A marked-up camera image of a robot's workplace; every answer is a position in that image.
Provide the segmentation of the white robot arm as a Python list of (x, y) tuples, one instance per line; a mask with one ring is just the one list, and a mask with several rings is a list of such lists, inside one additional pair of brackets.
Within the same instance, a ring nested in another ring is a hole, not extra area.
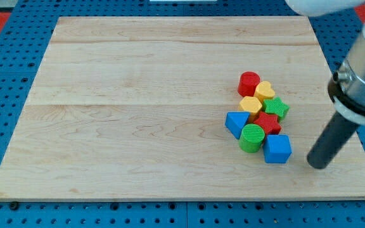
[[(299, 15), (316, 17), (365, 4), (365, 0), (286, 0)], [(365, 125), (365, 24), (328, 83), (335, 113), (307, 155), (316, 169), (326, 168), (358, 126)]]

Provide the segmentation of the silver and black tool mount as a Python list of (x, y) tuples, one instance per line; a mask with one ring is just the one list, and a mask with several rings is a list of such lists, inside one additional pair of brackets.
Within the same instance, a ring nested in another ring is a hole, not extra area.
[(362, 34), (333, 73), (328, 94), (337, 113), (350, 122), (365, 125), (365, 38)]

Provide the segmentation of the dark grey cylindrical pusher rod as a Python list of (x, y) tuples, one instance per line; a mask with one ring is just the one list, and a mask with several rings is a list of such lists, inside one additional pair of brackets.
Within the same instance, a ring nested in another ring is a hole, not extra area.
[(326, 168), (355, 133), (358, 125), (335, 112), (307, 155), (308, 164)]

